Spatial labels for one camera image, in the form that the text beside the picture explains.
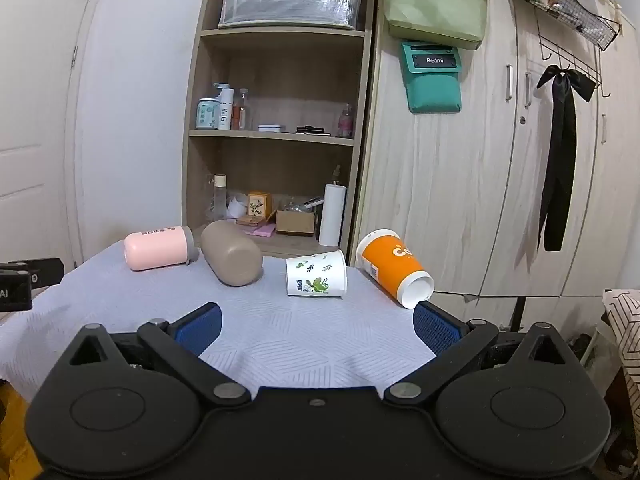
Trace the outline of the white floral paper cup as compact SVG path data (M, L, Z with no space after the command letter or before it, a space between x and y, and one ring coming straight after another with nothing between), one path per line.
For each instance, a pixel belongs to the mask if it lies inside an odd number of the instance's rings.
M341 249L285 260L288 296L342 298L347 266Z

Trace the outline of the orange white paper cup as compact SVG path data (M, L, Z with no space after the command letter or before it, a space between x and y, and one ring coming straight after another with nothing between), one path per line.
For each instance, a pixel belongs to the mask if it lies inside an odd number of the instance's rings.
M363 237L356 263L405 309L430 300L435 291L434 278L393 230L377 229Z

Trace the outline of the light blue patterned tablecloth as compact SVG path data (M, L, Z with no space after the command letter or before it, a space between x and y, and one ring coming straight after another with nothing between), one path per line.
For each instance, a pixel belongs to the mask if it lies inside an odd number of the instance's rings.
M262 387L384 391L435 356L416 336L412 312L354 268L341 298L295 297L286 292L281 259L265 258L257 282L230 287L204 259L131 271L124 245L116 243L42 292L32 310L2 321L1 377L31 399L85 325L133 333L204 304L213 309L188 323L182 340L251 393Z

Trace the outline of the pink tumbler bottle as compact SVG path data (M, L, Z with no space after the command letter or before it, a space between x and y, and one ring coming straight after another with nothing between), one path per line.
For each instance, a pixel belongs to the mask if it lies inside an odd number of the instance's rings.
M124 258L134 272L190 264L200 252L188 226L135 232L124 239Z

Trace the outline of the taupe tumbler bottle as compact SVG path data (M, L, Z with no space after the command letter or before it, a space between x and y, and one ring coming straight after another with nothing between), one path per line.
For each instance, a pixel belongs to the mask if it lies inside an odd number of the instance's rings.
M262 251L234 223L209 223L201 235L201 251L219 281L232 287L253 284L262 277Z

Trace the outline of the clear bottle beige cap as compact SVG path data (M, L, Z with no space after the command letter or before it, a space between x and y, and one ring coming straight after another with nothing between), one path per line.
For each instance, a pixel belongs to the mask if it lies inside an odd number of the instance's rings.
M210 206L210 220L227 219L227 176L225 174L214 175L214 192L212 206Z

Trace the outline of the wooden floral box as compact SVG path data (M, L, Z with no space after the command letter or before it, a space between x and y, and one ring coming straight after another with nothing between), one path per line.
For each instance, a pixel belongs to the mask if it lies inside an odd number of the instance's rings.
M267 192L252 191L247 195L247 213L256 218L267 219L272 211L272 196Z

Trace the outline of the small cardboard box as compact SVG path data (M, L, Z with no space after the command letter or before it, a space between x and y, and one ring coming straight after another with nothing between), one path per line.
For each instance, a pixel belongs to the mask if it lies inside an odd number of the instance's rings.
M279 234L313 236L316 229L316 215L310 211L279 210L276 230Z

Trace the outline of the white paper towel roll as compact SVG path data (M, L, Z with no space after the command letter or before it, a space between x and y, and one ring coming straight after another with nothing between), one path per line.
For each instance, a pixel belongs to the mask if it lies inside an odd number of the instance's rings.
M346 191L344 185L326 185L318 238L321 246L337 247L340 244Z

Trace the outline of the red amber bottle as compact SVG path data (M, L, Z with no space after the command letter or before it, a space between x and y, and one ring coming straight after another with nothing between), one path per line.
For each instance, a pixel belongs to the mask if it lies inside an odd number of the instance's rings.
M233 129L246 130L250 125L250 113L248 112L248 90L241 88L238 92L238 98L233 107Z

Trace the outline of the white pump lotion bottle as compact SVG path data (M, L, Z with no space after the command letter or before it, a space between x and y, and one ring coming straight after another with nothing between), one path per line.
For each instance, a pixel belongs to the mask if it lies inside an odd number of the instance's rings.
M231 128L234 89L230 84L223 84L222 82L215 84L215 88L218 90L218 96L216 96L218 103L217 129L227 131Z

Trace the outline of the pink small bottle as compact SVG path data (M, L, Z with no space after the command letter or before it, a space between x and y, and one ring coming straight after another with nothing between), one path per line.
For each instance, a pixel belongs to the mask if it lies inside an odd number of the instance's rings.
M352 137L352 124L354 123L354 114L352 114L352 106L345 104L340 118L337 123L337 135L340 138L350 139Z

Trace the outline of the white door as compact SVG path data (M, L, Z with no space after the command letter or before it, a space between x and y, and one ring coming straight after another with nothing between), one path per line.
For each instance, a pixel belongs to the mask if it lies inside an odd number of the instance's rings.
M80 258L75 116L96 0L1 0L1 258Z

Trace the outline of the black ribbon bow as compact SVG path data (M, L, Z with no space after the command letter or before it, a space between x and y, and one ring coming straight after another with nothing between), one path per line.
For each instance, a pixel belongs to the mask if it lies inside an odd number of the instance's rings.
M552 122L544 187L539 211L538 243L546 252L560 252L567 227L577 154L574 94L589 103L596 83L578 70L550 65L538 80L541 89L552 82Z

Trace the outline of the green cushion bag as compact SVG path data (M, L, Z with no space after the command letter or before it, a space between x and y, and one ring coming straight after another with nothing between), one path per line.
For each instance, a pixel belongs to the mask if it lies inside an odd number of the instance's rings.
M390 36L476 50L487 27L487 0L383 0Z

